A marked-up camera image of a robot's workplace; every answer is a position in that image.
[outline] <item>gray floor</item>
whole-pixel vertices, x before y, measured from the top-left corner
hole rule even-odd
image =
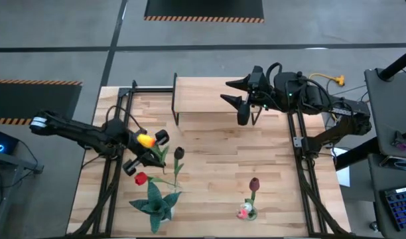
[[[109,46],[121,0],[0,0],[0,47]],[[119,46],[188,44],[336,44],[406,42],[404,0],[264,0],[265,24],[168,23],[143,21],[145,1],[129,1]],[[170,86],[180,76],[242,76],[260,65],[281,62],[284,71],[343,74],[337,93],[364,85],[364,70],[384,67],[406,48],[340,50],[207,50],[116,52],[109,86]],[[75,120],[90,123],[106,52],[0,53],[0,79],[80,80],[84,87]],[[325,79],[318,80],[323,86]],[[343,96],[357,100],[365,88]],[[38,137],[25,126],[0,125],[25,141],[45,165],[44,173],[26,179],[17,192],[4,238],[61,236],[73,202],[84,151],[59,137]],[[375,131],[340,142],[355,147]],[[28,157],[22,148],[19,155]],[[352,231],[379,236],[369,202],[346,199]]]

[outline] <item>yellow and black hazard stripe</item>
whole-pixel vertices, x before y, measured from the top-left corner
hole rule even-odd
[[[0,80],[0,84],[47,84],[79,86],[82,82],[61,80]]]
[[[146,16],[146,21],[199,21],[217,23],[264,23],[265,19],[259,17],[172,17],[172,16]]]
[[[22,119],[22,118],[0,118],[0,124],[5,125],[29,125],[32,119]]]

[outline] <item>keyboard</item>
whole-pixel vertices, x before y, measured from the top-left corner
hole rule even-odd
[[[398,231],[406,230],[406,187],[382,191],[389,213]]]

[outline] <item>white paper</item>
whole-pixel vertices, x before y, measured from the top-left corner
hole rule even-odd
[[[334,148],[334,152],[337,156],[347,152],[347,150]],[[342,170],[336,172],[338,183],[345,187],[350,187],[350,174],[349,174],[349,167],[345,167]]]

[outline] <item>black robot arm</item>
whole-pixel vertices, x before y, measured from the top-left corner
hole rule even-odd
[[[165,167],[156,154],[137,141],[137,136],[147,134],[147,131],[139,129],[132,132],[118,118],[97,127],[66,119],[54,112],[41,111],[34,117],[29,128],[37,135],[59,135],[77,142],[83,148],[92,147],[100,156],[115,156],[116,150],[120,147],[129,149],[137,156],[136,160],[132,161],[133,164],[128,165],[131,175],[135,172],[135,166],[140,163],[144,166]],[[169,135],[165,130],[156,133],[156,138],[156,142],[160,145],[169,141]]]
[[[272,86],[269,75],[277,66],[279,72]],[[237,122],[240,125],[247,124],[250,107],[254,106],[284,113],[300,111],[315,115],[328,112],[342,116],[334,127],[316,137],[297,139],[301,141],[297,143],[301,144],[306,156],[317,156],[322,146],[338,143],[345,135],[363,135],[371,129],[370,109],[365,102],[331,96],[319,83],[303,76],[302,72],[282,72],[279,63],[269,67],[266,77],[262,67],[255,66],[244,79],[226,82],[226,85],[247,92],[245,100],[241,96],[221,95],[237,109]]]

